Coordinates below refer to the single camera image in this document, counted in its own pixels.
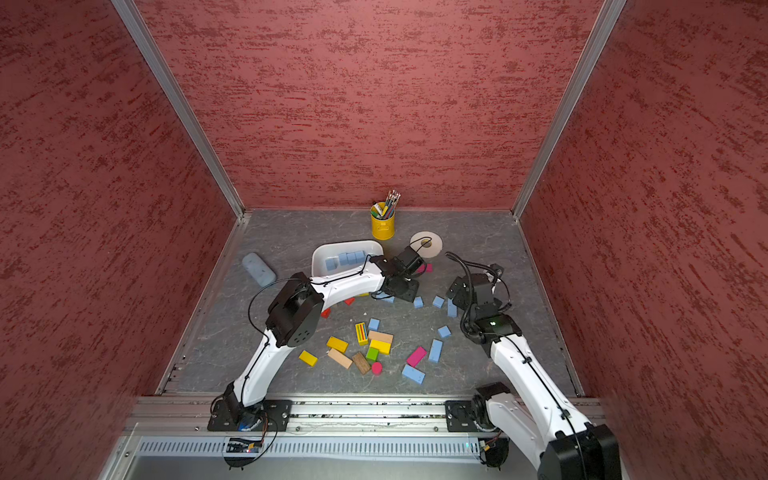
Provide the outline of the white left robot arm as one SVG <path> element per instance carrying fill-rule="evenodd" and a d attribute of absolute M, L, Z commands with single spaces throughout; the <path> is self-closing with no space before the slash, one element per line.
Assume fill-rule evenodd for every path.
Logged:
<path fill-rule="evenodd" d="M 359 265 L 339 273 L 309 277 L 302 272 L 281 282 L 267 309 L 259 346 L 244 371 L 211 403 L 207 429 L 236 432 L 265 427 L 270 419 L 263 402 L 289 354 L 315 333 L 323 311 L 362 294 L 412 301 L 418 293 L 425 260 L 408 246 L 400 254 L 364 256 Z"/>

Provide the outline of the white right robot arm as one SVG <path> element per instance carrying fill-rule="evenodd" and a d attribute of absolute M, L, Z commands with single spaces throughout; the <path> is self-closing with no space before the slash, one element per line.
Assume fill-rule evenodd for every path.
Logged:
<path fill-rule="evenodd" d="M 446 292 L 463 311 L 466 338 L 480 345 L 511 382 L 478 390 L 476 422 L 496 428 L 526 456 L 540 479 L 621 479 L 619 443 L 592 423 L 536 359 L 521 328 L 502 311 L 495 282 L 485 274 L 458 276 Z"/>

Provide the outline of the light blue long block right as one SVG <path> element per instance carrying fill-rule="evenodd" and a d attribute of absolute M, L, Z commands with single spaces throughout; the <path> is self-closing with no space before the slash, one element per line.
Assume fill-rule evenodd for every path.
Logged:
<path fill-rule="evenodd" d="M 458 317 L 458 308 L 451 300 L 447 303 L 447 314 L 450 318 Z"/>

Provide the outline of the white tape roll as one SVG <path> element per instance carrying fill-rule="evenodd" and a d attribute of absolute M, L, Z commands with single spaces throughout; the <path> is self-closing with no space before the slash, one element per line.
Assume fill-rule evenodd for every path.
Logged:
<path fill-rule="evenodd" d="M 443 240 L 437 233 L 421 231 L 412 236 L 409 246 L 422 258 L 431 259 L 443 250 Z"/>

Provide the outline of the yellow metal pencil bucket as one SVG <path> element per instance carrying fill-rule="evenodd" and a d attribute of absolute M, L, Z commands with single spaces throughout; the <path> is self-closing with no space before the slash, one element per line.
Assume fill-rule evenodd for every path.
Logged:
<path fill-rule="evenodd" d="M 382 216 L 383 208 L 376 204 L 371 209 L 372 236 L 379 241 L 390 240 L 395 235 L 395 217 Z"/>

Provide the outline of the light blue upright block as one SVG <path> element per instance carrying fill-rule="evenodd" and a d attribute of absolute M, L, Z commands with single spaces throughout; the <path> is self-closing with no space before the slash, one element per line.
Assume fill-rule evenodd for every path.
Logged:
<path fill-rule="evenodd" d="M 443 348 L 443 342 L 437 339 L 433 339 L 429 351 L 429 361 L 433 363 L 438 363 L 441 357 Z"/>

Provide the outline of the tan wood block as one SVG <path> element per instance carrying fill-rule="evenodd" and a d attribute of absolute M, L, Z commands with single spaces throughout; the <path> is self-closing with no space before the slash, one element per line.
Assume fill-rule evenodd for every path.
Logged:
<path fill-rule="evenodd" d="M 371 341 L 379 341 L 387 344 L 392 344 L 394 337 L 391 334 L 386 334 L 378 331 L 369 331 L 368 338 Z"/>

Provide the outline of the striped yellow block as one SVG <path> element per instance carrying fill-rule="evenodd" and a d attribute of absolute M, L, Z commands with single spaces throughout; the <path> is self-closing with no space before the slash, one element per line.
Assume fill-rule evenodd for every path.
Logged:
<path fill-rule="evenodd" d="M 360 346 L 365 346 L 369 343 L 366 325 L 364 323 L 357 323 L 355 325 L 356 340 Z"/>

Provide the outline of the white rectangular bowl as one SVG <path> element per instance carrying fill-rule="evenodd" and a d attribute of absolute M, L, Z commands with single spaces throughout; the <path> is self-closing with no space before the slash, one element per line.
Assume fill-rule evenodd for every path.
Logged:
<path fill-rule="evenodd" d="M 366 258 L 382 254 L 383 247 L 374 240 L 324 244 L 312 254 L 311 276 L 325 277 L 354 269 Z"/>

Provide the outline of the bundle of pencils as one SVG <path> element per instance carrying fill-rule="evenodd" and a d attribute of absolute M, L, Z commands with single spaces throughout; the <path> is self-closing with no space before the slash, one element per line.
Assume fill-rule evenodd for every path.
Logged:
<path fill-rule="evenodd" d="M 387 220 L 394 215 L 401 195 L 397 190 L 391 190 L 385 201 L 373 205 L 371 213 L 374 219 Z"/>

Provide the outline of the yellow block beside green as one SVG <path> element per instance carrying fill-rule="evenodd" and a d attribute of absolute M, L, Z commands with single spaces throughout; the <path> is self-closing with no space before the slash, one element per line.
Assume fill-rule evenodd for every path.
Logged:
<path fill-rule="evenodd" d="M 380 354 L 389 355 L 391 352 L 391 344 L 379 340 L 371 340 L 370 347 L 376 349 Z"/>

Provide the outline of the green small block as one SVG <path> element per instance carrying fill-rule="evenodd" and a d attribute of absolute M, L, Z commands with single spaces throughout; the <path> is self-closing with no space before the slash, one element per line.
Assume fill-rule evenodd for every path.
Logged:
<path fill-rule="evenodd" d="M 379 350 L 374 347 L 370 347 L 366 352 L 365 358 L 369 362 L 376 362 L 378 360 L 378 355 Z"/>

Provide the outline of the magenta block front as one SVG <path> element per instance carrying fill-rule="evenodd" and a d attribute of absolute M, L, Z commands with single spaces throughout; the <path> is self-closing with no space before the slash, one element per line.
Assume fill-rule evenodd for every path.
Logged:
<path fill-rule="evenodd" d="M 408 356 L 407 364 L 410 367 L 416 368 L 419 363 L 427 356 L 427 354 L 428 352 L 424 347 L 418 346 L 416 350 Z"/>

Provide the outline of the yellow block centre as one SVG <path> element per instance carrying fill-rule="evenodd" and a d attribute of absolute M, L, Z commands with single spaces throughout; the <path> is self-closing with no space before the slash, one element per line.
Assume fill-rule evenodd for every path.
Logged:
<path fill-rule="evenodd" d="M 336 337 L 330 337 L 326 345 L 328 348 L 336 350 L 342 354 L 345 354 L 348 349 L 348 343 Z"/>

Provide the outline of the dark wood block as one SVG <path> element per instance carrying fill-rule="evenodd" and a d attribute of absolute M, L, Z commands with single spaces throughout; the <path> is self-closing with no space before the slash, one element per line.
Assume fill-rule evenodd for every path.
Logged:
<path fill-rule="evenodd" d="M 353 364 L 356 366 L 361 375 L 366 375 L 371 371 L 371 365 L 362 352 L 356 352 L 352 356 Z"/>

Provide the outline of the light blue block front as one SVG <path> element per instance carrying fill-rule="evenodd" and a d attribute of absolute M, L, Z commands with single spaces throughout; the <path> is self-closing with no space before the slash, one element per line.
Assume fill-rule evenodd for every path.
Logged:
<path fill-rule="evenodd" d="M 409 380 L 419 384 L 419 385 L 422 385 L 423 382 L 424 382 L 424 379 L 425 379 L 425 373 L 424 372 L 418 370 L 417 368 L 415 368 L 415 367 L 413 367 L 413 366 L 411 366 L 409 364 L 406 364 L 403 367 L 402 376 L 404 378 L 406 378 L 406 379 L 409 379 Z"/>

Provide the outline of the natural wood long block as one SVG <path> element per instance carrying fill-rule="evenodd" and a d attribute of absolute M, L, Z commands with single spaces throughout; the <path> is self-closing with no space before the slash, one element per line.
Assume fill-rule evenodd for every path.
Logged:
<path fill-rule="evenodd" d="M 353 364 L 353 361 L 349 357 L 334 348 L 331 348 L 328 351 L 328 357 L 331 358 L 334 362 L 338 363 L 344 369 L 349 369 Z"/>

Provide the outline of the yellow block front left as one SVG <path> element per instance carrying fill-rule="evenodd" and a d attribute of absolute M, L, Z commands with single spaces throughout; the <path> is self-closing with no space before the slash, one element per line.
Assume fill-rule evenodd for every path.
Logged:
<path fill-rule="evenodd" d="M 314 367 L 318 362 L 318 358 L 308 351 L 302 351 L 299 359 L 309 367 Z"/>

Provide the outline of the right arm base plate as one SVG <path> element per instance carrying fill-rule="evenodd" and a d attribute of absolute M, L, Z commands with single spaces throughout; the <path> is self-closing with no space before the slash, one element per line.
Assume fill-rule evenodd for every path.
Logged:
<path fill-rule="evenodd" d="M 449 432 L 479 432 L 471 400 L 448 400 L 444 403 L 444 407 L 446 427 Z"/>

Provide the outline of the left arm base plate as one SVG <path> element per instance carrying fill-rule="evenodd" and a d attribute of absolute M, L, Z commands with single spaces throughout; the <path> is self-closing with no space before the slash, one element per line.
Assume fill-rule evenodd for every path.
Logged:
<path fill-rule="evenodd" d="M 284 432 L 293 407 L 291 400 L 265 400 L 256 406 L 217 399 L 213 403 L 207 430 L 210 432 Z"/>

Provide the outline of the aluminium front rail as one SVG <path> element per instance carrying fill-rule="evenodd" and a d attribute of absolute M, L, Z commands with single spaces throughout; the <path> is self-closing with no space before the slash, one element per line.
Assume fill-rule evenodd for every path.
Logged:
<path fill-rule="evenodd" d="M 494 430 L 451 433 L 444 403 L 448 397 L 429 396 L 285 396 L 293 407 L 282 437 L 465 437 L 490 438 Z M 119 431 L 144 436 L 243 436 L 259 439 L 262 432 L 210 432 L 207 424 L 213 397 L 189 395 L 145 396 Z"/>

